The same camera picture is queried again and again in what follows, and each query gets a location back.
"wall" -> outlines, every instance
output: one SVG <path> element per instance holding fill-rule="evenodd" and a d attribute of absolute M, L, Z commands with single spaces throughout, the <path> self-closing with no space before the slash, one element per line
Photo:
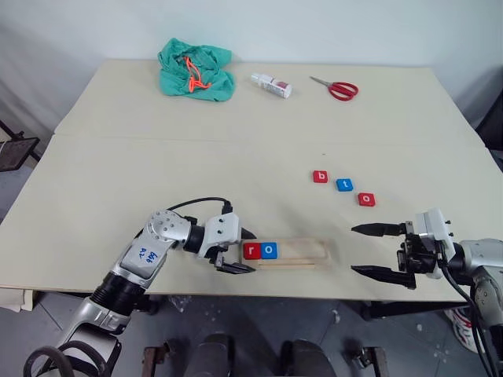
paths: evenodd
<path fill-rule="evenodd" d="M 432 66 L 475 124 L 503 86 L 501 3 L 0 0 L 0 119 L 47 142 L 103 59 L 153 59 L 176 36 L 242 60 Z"/>

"beige table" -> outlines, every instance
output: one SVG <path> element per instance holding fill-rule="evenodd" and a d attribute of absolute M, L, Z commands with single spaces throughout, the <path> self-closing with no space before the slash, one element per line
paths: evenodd
<path fill-rule="evenodd" d="M 216 272 L 171 252 L 151 292 L 457 301 L 443 280 L 418 288 L 377 283 L 352 264 L 396 269 L 399 238 L 350 232 L 440 207 L 458 240 L 503 238 L 503 176 L 428 69 L 237 64 L 237 91 L 221 104 L 164 97 L 150 61 L 98 71 L 0 226 L 0 286 L 92 291 L 152 210 L 200 196 L 231 199 L 259 237 L 330 240 L 326 270 Z M 263 71 L 294 85 L 288 100 L 255 88 Z M 357 83 L 334 101 L 305 79 Z M 310 172 L 350 177 L 355 192 L 316 185 Z M 376 194 L 360 207 L 355 193 Z M 187 207 L 204 219 L 218 204 Z M 229 256 L 236 258 L 236 250 Z"/>

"gray floor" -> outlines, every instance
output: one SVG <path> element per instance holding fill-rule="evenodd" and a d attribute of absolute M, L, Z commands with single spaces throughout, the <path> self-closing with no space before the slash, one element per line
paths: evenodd
<path fill-rule="evenodd" d="M 79 298 L 51 293 L 40 298 L 33 312 L 0 309 L 0 375 L 21 375 L 26 356 L 54 344 L 79 303 Z M 180 313 L 167 302 L 154 316 L 134 313 L 120 336 L 123 352 L 114 375 L 139 377 L 144 347 L 167 340 L 176 353 L 156 375 L 181 375 L 193 347 L 206 335 L 224 331 L 237 344 L 237 375 L 272 375 L 282 342 L 307 339 L 323 348 L 339 377 L 374 376 L 371 368 L 359 371 L 343 359 L 344 344 L 353 338 L 363 346 L 385 348 L 391 377 L 484 376 L 477 355 L 458 343 L 442 314 L 365 322 L 352 306 L 329 300 L 193 296 Z"/>

